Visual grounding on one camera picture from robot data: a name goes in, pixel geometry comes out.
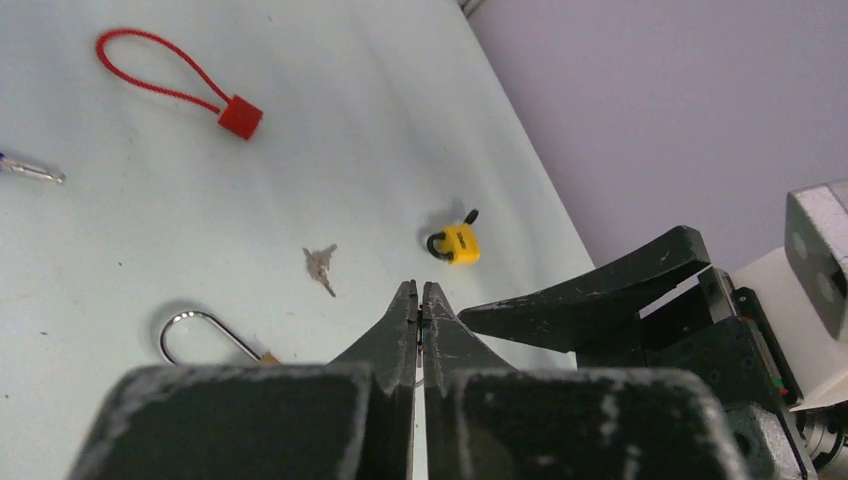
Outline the brass padlock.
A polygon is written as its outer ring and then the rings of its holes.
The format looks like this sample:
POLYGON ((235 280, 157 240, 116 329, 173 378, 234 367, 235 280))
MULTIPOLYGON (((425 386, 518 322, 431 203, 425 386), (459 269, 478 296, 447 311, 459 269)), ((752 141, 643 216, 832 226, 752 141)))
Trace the brass padlock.
POLYGON ((281 363, 256 340, 243 338, 216 315, 188 309, 168 316, 154 337, 162 359, 172 365, 211 363, 281 363))

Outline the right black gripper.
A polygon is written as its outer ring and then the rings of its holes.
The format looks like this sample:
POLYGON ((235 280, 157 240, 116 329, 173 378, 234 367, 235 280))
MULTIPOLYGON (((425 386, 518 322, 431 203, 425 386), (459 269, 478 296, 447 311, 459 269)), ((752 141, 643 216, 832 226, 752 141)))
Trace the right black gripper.
POLYGON ((679 225, 600 268, 458 318, 477 334, 558 352, 595 341, 576 353, 582 368, 690 371, 722 404, 751 478, 814 479, 790 412, 803 394, 753 290, 709 267, 690 288, 638 314, 709 265, 701 233, 679 225))

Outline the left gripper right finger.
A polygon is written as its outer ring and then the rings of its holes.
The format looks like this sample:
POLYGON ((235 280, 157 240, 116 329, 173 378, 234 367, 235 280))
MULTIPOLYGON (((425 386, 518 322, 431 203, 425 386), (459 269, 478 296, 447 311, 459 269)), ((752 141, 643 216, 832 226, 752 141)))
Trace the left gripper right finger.
POLYGON ((678 369, 517 370, 423 286, 432 479, 746 479, 717 398, 678 369))

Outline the blue cable lock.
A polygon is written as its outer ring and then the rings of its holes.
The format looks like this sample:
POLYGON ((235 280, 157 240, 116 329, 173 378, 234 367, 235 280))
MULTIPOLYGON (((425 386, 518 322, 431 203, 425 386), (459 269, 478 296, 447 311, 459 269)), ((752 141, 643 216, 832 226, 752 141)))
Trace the blue cable lock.
POLYGON ((62 185, 66 179, 65 175, 60 171, 51 171, 47 168, 21 161, 4 153, 1 154, 1 171, 57 185, 62 185))

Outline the key bunch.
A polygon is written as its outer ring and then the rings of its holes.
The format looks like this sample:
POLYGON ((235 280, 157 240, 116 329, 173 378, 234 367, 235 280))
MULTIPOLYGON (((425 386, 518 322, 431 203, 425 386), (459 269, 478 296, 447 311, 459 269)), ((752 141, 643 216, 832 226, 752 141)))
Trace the key bunch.
POLYGON ((330 284, 328 273, 330 270, 332 255, 336 250, 336 244, 331 244, 323 250, 310 250, 308 248, 302 249, 306 260, 306 270, 309 276, 316 282, 320 283, 332 298, 336 298, 337 295, 330 284))

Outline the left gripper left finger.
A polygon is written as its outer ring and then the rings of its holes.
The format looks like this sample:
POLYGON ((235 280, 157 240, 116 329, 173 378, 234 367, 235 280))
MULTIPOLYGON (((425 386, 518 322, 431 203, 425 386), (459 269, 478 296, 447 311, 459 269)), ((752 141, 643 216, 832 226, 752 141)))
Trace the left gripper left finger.
POLYGON ((106 396, 73 479, 408 479, 418 289, 325 365, 155 365, 106 396))

